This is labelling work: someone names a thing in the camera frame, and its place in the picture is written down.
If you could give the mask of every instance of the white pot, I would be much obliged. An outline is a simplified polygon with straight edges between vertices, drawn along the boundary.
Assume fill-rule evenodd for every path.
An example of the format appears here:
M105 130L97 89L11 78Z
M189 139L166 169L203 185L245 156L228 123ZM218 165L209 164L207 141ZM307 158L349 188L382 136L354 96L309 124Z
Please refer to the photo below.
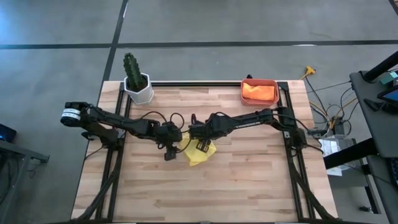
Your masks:
M149 103L154 97L154 91L152 89L152 85L150 84L149 75L145 73L141 73L141 75L146 77L148 85L137 93L127 89L127 77L124 78L124 91L127 92L131 99L138 105Z

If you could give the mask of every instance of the orange cloth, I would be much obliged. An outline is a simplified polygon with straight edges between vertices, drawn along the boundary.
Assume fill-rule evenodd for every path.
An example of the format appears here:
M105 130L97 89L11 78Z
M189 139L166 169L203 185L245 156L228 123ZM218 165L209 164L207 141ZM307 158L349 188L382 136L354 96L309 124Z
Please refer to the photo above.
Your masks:
M242 95L253 100L272 101L275 97L275 87L273 86L251 86L243 83Z

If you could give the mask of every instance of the potted cactus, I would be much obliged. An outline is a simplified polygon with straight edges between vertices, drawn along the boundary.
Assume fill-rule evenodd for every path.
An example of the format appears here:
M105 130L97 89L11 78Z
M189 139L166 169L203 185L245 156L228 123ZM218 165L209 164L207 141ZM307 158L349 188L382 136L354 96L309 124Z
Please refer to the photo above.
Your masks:
M139 71L137 59L132 53L124 55L123 63L127 75L124 79L124 91L136 104L149 103L154 97L149 76Z

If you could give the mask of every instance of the screen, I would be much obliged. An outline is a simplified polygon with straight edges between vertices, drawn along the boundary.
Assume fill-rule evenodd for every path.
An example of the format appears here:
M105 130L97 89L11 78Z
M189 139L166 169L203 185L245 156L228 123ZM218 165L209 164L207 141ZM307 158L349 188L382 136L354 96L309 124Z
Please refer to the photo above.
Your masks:
M383 97L398 102L398 90L394 90L392 92L389 92L389 93L385 94Z

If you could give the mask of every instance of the yellow towel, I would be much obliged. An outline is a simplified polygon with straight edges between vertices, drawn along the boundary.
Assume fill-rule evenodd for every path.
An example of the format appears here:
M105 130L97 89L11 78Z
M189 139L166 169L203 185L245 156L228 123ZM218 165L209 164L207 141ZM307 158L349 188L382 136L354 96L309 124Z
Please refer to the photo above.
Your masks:
M189 134L183 133L182 141L180 141L180 149L185 148L189 142ZM199 140L192 139L187 148L184 150L186 157L189 160L189 166L195 166L201 162L205 162L211 155L213 155L217 149L213 142L210 143L207 152L202 152L197 149L197 144Z

